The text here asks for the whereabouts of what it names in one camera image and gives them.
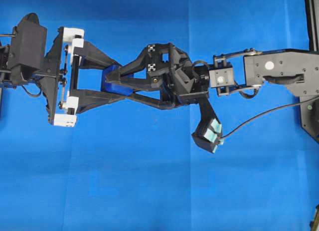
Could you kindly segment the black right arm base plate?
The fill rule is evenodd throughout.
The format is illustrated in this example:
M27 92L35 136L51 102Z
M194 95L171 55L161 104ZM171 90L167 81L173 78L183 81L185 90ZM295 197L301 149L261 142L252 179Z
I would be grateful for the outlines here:
M300 106L301 126L314 139L319 142L319 100L304 103Z

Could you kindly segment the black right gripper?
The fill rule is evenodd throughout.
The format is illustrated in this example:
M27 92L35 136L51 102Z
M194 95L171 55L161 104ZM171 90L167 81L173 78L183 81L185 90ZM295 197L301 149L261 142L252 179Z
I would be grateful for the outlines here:
M106 75L108 83L158 91L160 99L133 92L127 99L159 110L198 104L209 98L206 65L195 67L186 52L172 43L150 44L132 62Z

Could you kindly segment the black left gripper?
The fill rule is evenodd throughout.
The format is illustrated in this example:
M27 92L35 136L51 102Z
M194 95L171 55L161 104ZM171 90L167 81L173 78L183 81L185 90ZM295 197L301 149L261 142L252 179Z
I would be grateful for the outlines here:
M54 126L74 127L77 122L76 114L90 109L115 103L126 98L125 95L94 91L88 89L71 89L66 101L61 101L63 114L56 113L58 85L63 81L63 72L60 71L62 47L66 44L66 61L75 61L75 55L81 57L80 69L106 69L111 65L121 66L116 60L107 56L92 43L84 41L84 30L80 28L60 27L58 36L44 57L43 77L39 84L46 99L48 123Z

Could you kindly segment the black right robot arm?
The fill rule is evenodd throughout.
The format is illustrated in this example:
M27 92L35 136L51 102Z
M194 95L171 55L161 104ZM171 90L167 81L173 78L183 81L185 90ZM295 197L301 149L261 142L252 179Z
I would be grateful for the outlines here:
M300 49L247 49L216 55L207 63L191 61L171 43L155 43L134 61L109 72L105 80L130 88L129 99L162 110L201 103L211 88L223 96L259 90L264 82L283 85L294 96L316 96L319 54Z

